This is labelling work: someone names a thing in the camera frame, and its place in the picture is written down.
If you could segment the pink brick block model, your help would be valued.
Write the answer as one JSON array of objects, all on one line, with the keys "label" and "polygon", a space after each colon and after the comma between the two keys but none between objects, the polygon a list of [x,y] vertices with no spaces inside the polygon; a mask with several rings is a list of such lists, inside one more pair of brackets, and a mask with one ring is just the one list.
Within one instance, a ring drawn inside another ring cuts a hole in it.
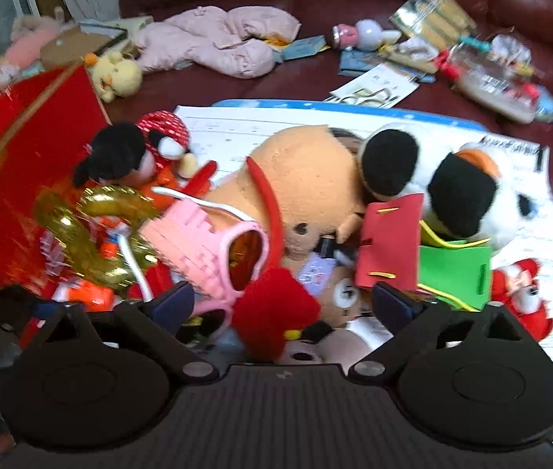
[{"label": "pink brick block model", "polygon": [[242,212],[238,222],[216,230],[206,213],[210,206],[195,198],[178,200],[138,234],[201,295],[195,317],[220,311],[229,322],[235,302],[259,277],[270,246],[263,228]]}]

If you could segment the gold foil balloon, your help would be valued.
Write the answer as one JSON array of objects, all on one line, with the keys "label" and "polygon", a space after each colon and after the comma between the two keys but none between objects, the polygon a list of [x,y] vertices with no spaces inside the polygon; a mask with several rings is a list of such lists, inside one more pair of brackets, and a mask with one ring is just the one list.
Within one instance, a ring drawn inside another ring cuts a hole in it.
[{"label": "gold foil balloon", "polygon": [[156,266],[158,257],[140,235],[140,229],[158,215],[150,198],[121,185],[86,188],[75,206],[58,193],[45,190],[34,204],[35,221],[59,242],[72,271],[86,281],[113,290],[126,289],[138,279],[122,253],[109,257],[102,254],[102,245],[94,233],[95,222],[114,217],[125,224],[125,237],[135,267],[145,272]]}]

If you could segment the red foam bag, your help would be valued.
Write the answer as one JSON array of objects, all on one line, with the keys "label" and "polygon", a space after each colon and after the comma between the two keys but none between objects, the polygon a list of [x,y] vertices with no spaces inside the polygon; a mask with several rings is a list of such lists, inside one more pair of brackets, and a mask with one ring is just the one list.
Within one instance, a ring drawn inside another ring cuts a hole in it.
[{"label": "red foam bag", "polygon": [[422,204],[422,194],[410,194],[367,206],[355,269],[359,288],[387,282],[398,290],[417,289]]}]

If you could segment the small brown teddy bear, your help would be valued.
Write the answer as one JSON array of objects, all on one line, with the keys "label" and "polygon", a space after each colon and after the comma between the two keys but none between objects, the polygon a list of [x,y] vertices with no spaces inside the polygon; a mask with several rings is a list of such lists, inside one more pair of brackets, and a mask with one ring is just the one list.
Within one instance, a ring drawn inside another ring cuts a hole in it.
[{"label": "small brown teddy bear", "polygon": [[342,328],[371,305],[369,289],[355,284],[356,250],[337,231],[300,222],[285,230],[282,265],[320,304],[320,320]]}]

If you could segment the red santa figure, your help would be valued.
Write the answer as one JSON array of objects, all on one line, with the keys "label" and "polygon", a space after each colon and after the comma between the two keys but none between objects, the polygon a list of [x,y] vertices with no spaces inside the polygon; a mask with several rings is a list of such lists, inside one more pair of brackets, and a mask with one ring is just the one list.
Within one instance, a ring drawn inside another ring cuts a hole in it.
[{"label": "red santa figure", "polygon": [[553,318],[540,297],[539,272],[540,263],[525,258],[494,269],[491,278],[491,304],[506,307],[537,342],[553,329]]}]

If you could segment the panda plush toy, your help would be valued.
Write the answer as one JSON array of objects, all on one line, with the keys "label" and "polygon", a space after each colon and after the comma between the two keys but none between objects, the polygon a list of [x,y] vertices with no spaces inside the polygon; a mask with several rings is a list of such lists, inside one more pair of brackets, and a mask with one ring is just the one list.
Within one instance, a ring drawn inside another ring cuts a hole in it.
[{"label": "panda plush toy", "polygon": [[378,200],[421,194],[421,219],[438,240],[484,242],[498,251],[537,214],[536,202],[483,142],[455,145],[418,124],[386,125],[360,145],[357,164]]}]

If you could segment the large tan plush toy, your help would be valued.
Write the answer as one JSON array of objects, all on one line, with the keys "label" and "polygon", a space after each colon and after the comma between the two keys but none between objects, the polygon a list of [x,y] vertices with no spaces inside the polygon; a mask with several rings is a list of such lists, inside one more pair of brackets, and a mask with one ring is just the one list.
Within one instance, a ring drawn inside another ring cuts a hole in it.
[{"label": "large tan plush toy", "polygon": [[275,193],[282,216],[281,265],[297,274],[323,236],[346,242],[363,224],[356,159],[326,126],[283,129],[250,158]]}]

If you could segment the minnie mouse plush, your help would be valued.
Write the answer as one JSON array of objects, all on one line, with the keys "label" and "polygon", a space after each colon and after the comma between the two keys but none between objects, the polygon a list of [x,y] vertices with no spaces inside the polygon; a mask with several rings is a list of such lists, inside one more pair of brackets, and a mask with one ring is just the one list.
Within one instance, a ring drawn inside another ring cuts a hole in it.
[{"label": "minnie mouse plush", "polygon": [[99,130],[72,180],[76,188],[90,181],[142,188],[159,179],[189,180],[197,172],[190,130],[178,115],[160,110],[135,123],[120,122]]}]

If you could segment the red cardboard box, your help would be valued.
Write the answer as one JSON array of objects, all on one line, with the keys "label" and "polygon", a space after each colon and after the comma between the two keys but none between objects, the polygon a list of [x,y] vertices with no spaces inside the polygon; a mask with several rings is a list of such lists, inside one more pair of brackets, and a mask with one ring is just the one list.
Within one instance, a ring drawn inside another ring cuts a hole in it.
[{"label": "red cardboard box", "polygon": [[82,64],[17,82],[0,95],[0,288],[43,268],[35,201],[46,188],[68,189],[107,123]]}]

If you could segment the white printed card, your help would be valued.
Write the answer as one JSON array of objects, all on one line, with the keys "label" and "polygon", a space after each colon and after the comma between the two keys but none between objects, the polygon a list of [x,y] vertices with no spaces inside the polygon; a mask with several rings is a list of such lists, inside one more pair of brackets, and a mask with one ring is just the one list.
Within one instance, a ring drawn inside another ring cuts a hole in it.
[{"label": "white printed card", "polygon": [[418,89],[409,77],[379,64],[330,92],[326,102],[360,107],[391,108]]}]

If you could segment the yellow duck plush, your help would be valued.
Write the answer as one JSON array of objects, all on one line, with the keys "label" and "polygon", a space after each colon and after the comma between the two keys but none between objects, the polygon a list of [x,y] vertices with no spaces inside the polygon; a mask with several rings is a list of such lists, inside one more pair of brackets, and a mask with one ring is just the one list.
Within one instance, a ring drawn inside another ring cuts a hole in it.
[{"label": "yellow duck plush", "polygon": [[143,73],[138,64],[120,52],[104,56],[89,53],[84,57],[94,91],[106,104],[116,98],[135,95],[143,82]]}]

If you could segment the clear plastic toy tray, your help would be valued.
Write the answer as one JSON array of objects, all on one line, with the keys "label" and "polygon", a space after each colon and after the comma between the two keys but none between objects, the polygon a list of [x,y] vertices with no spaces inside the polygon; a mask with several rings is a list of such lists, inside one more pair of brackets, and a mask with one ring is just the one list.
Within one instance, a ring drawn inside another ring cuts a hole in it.
[{"label": "clear plastic toy tray", "polygon": [[531,50],[513,36],[462,36],[446,66],[454,88],[470,100],[518,124],[553,124],[553,95],[540,83]]}]

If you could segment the pink padded jacket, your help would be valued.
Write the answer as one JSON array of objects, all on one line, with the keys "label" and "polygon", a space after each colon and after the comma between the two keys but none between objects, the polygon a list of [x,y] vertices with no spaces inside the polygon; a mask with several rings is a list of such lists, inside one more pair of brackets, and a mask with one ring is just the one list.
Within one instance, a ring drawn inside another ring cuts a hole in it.
[{"label": "pink padded jacket", "polygon": [[138,65],[145,72],[199,64],[235,79],[256,79],[277,64],[273,41],[289,45],[301,22],[273,6],[240,6],[225,11],[198,6],[136,33]]}]

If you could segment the pink white toy figure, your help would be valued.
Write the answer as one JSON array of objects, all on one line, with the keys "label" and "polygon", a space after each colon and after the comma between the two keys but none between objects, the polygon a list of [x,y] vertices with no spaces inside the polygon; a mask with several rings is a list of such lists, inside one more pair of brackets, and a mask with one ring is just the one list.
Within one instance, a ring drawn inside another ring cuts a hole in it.
[{"label": "pink white toy figure", "polygon": [[401,31],[384,29],[374,19],[361,19],[355,24],[339,23],[332,28],[333,47],[340,51],[372,52],[381,46],[394,45],[401,37]]}]

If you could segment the small blue book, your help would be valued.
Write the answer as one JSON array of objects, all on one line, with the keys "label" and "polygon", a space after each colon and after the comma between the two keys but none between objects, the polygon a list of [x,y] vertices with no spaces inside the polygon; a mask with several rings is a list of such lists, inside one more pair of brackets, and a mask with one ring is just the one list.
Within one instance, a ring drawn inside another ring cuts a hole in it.
[{"label": "small blue book", "polygon": [[285,46],[278,52],[278,58],[280,61],[294,61],[295,59],[315,56],[328,48],[329,46],[323,35],[312,36],[295,40],[290,45]]}]

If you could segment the gold packaged booklet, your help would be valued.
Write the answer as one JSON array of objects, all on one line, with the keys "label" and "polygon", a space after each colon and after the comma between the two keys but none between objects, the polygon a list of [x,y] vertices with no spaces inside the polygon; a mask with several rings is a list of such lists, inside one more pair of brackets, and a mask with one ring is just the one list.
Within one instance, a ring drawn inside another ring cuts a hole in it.
[{"label": "gold packaged booklet", "polygon": [[408,0],[389,20],[409,38],[421,38],[439,51],[478,33],[476,21],[456,0]]}]

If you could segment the pink plush doll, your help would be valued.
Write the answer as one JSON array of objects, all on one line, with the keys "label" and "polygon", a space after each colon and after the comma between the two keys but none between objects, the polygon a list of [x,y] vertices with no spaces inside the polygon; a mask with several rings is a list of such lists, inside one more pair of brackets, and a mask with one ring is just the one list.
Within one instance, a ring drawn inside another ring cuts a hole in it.
[{"label": "pink plush doll", "polygon": [[72,27],[65,10],[56,6],[52,16],[21,15],[14,18],[10,46],[0,62],[0,90],[41,58],[41,50]]}]

